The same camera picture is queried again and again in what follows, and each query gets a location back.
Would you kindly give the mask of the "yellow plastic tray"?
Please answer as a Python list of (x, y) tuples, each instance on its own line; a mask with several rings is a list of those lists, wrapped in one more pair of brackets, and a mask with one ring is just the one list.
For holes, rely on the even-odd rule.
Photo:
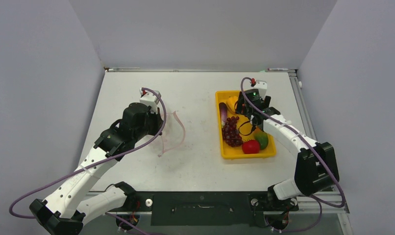
[[(225, 141), (222, 139), (222, 127), (221, 127), (221, 120), (220, 120), (220, 112), (219, 112), (219, 103), (224, 102), (230, 97), (230, 96), (238, 96), (239, 91), (217, 91), (215, 92), (215, 104), (217, 105), (218, 111), (217, 111), (217, 116), (218, 116), (218, 129), (219, 129), (219, 135), (220, 135), (220, 150), (221, 150), (221, 156), (226, 159), (226, 160), (236, 160), (236, 159), (251, 159), (251, 158), (269, 158), (273, 157), (276, 155), (276, 147), (275, 147), (275, 142), (273, 139), (273, 136), (268, 134), (269, 137), (269, 145), (266, 149), (260, 150), (258, 154), (244, 154), (242, 151), (241, 146), (238, 147), (230, 147), (225, 143)], [(249, 141), (249, 140), (254, 140), (254, 132), (256, 130), (260, 130), (259, 128), (256, 128), (254, 132), (251, 134), (249, 133), (252, 126), (249, 123), (246, 123), (248, 121), (248, 118), (243, 116), (243, 115), (238, 115), (238, 114), (232, 114), (229, 111), (227, 111), (227, 116), (232, 117), (232, 116), (238, 116), (238, 127), (240, 128), (240, 135), (242, 137), (243, 142)]]

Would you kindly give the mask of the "clear zip top bag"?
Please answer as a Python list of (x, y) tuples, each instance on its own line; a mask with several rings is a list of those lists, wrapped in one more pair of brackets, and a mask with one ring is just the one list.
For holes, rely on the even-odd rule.
[(162, 150), (158, 157), (162, 157), (166, 152), (180, 147), (184, 143), (185, 137), (186, 129), (177, 115), (177, 111), (168, 113), (166, 115), (166, 125), (161, 136)]

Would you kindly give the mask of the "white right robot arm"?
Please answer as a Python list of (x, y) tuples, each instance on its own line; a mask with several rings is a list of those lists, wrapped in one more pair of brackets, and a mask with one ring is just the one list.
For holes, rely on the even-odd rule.
[(335, 151), (328, 142), (320, 143), (296, 129), (274, 107), (266, 107), (258, 89), (240, 92), (237, 113), (273, 136), (296, 158), (293, 177), (268, 188), (267, 203), (274, 210), (297, 196), (311, 196), (339, 182)]

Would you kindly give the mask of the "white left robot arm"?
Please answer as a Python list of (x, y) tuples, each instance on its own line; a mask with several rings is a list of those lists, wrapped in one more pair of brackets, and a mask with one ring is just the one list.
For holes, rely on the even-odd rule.
[(45, 199), (35, 199), (30, 204), (38, 223), (51, 235), (77, 235), (84, 225), (109, 210), (134, 208), (136, 190), (125, 182), (116, 183), (109, 191), (88, 200), (84, 197), (139, 140), (159, 134), (162, 124), (155, 104), (131, 103), (123, 117), (101, 133), (75, 170), (76, 175), (66, 179)]

